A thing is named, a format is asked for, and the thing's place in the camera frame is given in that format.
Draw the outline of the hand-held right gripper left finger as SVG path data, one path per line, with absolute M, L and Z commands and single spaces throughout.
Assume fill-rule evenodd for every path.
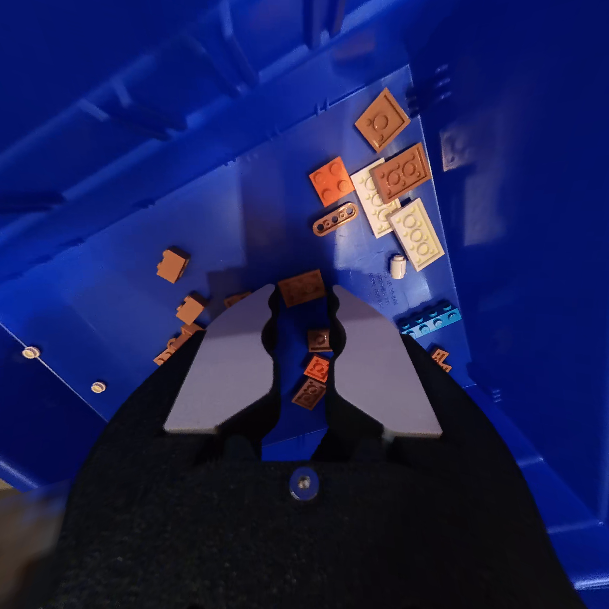
M 267 284 L 226 309 L 207 328 L 164 423 L 170 434 L 213 433 L 270 392 L 273 361 L 262 333 L 272 317 Z

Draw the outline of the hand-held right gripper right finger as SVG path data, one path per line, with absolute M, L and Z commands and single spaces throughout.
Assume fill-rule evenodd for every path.
M 346 336 L 334 364 L 338 394 L 383 427 L 385 437 L 440 437 L 442 428 L 396 326 L 339 285 Z

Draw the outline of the blue plastic bin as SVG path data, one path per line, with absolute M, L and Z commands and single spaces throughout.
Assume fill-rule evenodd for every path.
M 358 294 L 460 310 L 400 334 L 442 435 L 383 436 L 337 297 L 279 287 L 270 392 L 165 432 L 257 287 L 162 198 L 384 89 L 362 148 L 422 143 L 445 255 L 392 279 L 388 233 Z M 72 482 L 44 608 L 608 608 L 608 1 L 1 1 L 1 474 Z

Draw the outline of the small red-orange brick plate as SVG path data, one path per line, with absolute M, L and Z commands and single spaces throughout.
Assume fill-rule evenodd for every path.
M 328 380 L 330 360 L 324 356 L 313 354 L 304 370 L 306 377 L 325 384 Z

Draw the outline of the light blue brick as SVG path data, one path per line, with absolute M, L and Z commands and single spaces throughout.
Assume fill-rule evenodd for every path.
M 402 336 L 421 339 L 423 336 L 462 320 L 461 312 L 448 300 L 411 312 L 396 321 Z

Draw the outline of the cream brick plate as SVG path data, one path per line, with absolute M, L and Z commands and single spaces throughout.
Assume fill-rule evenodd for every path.
M 393 211 L 387 220 L 416 272 L 445 255 L 420 197 Z
M 363 167 L 360 171 L 350 175 L 350 179 L 354 185 L 359 201 L 361 202 L 363 211 L 368 218 L 372 232 L 377 239 L 392 232 L 392 227 L 387 220 L 387 217 L 401 207 L 399 199 L 395 199 L 390 203 L 383 202 L 371 177 L 370 171 L 384 162 L 385 159 L 380 158 L 368 166 Z

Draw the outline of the orange square brick plate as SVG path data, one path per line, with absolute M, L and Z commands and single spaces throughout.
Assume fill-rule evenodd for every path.
M 325 208 L 355 190 L 340 156 L 316 169 L 309 179 Z

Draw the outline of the scattered brown toy bricks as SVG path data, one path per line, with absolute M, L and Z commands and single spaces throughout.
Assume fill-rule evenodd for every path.
M 384 89 L 349 134 L 342 131 L 347 126 L 342 115 L 331 110 L 299 125 L 287 148 L 218 169 L 162 198 L 179 204 L 180 226 L 193 237 L 187 249 L 197 254 L 200 244 L 210 246 L 211 295 L 219 296 L 233 283 L 255 286 L 255 291 L 267 284 L 278 287 L 280 280 L 320 269 L 329 296 L 339 285 L 378 309 L 374 302 L 385 300 L 380 288 L 364 297 L 359 285 L 369 270 L 380 270 L 389 252 L 378 250 L 355 190 L 325 208 L 309 175 L 338 156 L 349 176 L 360 171 L 374 162 L 363 141 L 376 154 L 388 153 L 408 123 Z M 422 143 L 370 174 L 383 202 L 399 199 L 408 188 L 430 180 Z

